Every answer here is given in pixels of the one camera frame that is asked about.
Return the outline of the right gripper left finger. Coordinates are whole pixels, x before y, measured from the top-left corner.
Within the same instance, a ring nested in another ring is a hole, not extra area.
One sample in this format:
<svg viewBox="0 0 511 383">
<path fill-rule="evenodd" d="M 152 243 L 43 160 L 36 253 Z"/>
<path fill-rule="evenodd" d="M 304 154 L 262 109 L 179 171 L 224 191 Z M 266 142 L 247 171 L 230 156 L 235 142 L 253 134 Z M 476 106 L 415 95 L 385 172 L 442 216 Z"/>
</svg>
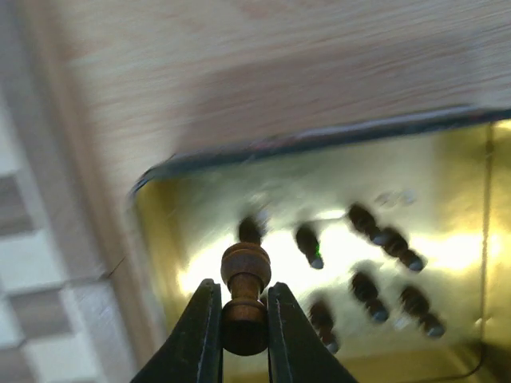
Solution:
<svg viewBox="0 0 511 383">
<path fill-rule="evenodd" d="M 197 287 L 167 340 L 131 382 L 221 382 L 221 311 L 220 285 L 206 278 Z"/>
</svg>

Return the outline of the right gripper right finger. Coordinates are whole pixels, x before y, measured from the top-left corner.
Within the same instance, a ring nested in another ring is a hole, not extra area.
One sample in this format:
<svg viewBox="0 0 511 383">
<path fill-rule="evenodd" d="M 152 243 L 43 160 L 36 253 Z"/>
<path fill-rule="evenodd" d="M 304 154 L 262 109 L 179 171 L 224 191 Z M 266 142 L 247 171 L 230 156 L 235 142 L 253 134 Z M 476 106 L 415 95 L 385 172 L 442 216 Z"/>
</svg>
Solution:
<svg viewBox="0 0 511 383">
<path fill-rule="evenodd" d="M 323 345 L 295 296 L 282 282 L 267 292 L 271 382 L 355 382 Z"/>
</svg>

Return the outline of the dark brown pawn piece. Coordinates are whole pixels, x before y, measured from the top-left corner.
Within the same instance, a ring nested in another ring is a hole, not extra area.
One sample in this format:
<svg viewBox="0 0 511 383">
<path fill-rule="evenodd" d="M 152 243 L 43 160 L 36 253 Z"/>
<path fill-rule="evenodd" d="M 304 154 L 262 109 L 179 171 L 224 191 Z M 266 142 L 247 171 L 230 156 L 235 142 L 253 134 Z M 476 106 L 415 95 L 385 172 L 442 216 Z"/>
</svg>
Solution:
<svg viewBox="0 0 511 383">
<path fill-rule="evenodd" d="M 222 309 L 222 346 L 238 356 L 263 352 L 268 344 L 268 324 L 260 295 L 271 280 L 269 255 L 258 244 L 234 244 L 222 256 L 220 273 L 231 295 Z"/>
</svg>

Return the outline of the gold tin with pieces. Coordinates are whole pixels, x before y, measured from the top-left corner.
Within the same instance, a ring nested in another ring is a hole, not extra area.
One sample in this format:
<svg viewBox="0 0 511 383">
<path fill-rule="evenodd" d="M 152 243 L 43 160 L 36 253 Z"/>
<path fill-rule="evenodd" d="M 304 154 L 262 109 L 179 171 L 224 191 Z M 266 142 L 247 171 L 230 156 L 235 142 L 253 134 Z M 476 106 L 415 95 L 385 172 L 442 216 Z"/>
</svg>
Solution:
<svg viewBox="0 0 511 383">
<path fill-rule="evenodd" d="M 462 106 L 174 156 L 149 168 L 130 199 L 162 345 L 206 278 L 220 285 L 222 309 L 230 301 L 221 259 L 241 243 L 240 220 L 257 215 L 271 261 L 260 301 L 267 308 L 268 290 L 285 283 L 310 322 L 323 300 L 339 341 L 332 355 L 355 382 L 510 379 L 509 109 Z M 398 231 L 424 269 L 408 270 L 359 234 L 347 216 L 353 203 Z M 303 224 L 317 234 L 321 270 L 296 245 Z M 357 271 L 373 279 L 386 322 L 374 323 L 351 293 Z M 403 311 L 407 285 L 430 301 L 441 338 Z M 271 382 L 268 344 L 252 356 L 222 349 L 221 382 Z"/>
</svg>

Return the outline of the wooden chess board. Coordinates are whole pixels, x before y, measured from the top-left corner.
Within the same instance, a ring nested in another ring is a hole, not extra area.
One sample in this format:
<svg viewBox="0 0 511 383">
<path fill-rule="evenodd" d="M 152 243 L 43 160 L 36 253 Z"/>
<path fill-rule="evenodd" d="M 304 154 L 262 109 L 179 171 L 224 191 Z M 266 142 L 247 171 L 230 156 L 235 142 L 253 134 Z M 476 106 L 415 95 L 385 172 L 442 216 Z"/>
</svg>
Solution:
<svg viewBox="0 0 511 383">
<path fill-rule="evenodd" d="M 1 4 L 1 379 L 128 382 L 153 328 L 55 6 Z"/>
</svg>

